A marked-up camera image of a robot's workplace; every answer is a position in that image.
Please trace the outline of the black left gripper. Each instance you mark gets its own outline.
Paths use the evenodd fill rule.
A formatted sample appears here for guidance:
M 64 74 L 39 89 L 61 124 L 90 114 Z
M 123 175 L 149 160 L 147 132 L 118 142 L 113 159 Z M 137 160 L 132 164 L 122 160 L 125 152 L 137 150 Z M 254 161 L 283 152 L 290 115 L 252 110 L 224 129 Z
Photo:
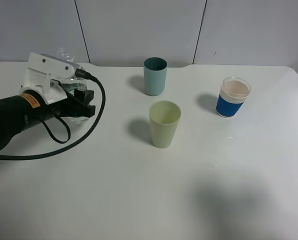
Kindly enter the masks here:
M 62 117 L 91 118 L 95 115 L 96 106 L 89 105 L 94 99 L 93 90 L 78 90 L 76 88 L 74 97 L 82 103 L 70 99 L 65 100 L 61 104 Z M 38 93 L 32 90 L 26 90 L 19 95 L 3 99 L 2 112 L 3 126 L 9 138 L 13 138 L 29 128 L 42 124 L 49 136 L 56 140 L 57 138 L 46 124 L 46 121 L 52 118 L 58 120 L 65 127 L 67 139 L 71 138 L 71 130 L 68 124 L 56 114 L 56 111 L 51 106 L 44 102 Z

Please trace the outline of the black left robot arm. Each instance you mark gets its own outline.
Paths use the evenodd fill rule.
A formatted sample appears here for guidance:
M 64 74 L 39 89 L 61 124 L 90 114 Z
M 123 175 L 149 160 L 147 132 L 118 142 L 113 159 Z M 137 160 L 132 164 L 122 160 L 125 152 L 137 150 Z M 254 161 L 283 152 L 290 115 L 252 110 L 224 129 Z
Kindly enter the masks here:
M 62 120 L 63 117 L 91 118 L 95 115 L 96 107 L 90 105 L 94 99 L 93 90 L 75 90 L 74 94 L 66 92 L 67 98 L 52 104 L 46 104 L 40 94 L 34 90 L 26 90 L 19 95 L 0 99 L 0 150 L 8 145 L 11 139 L 19 133 L 43 124 L 50 137 L 59 144 L 68 140 L 57 139 L 46 121 L 55 118 L 67 130 L 67 138 L 71 138 L 70 127 Z

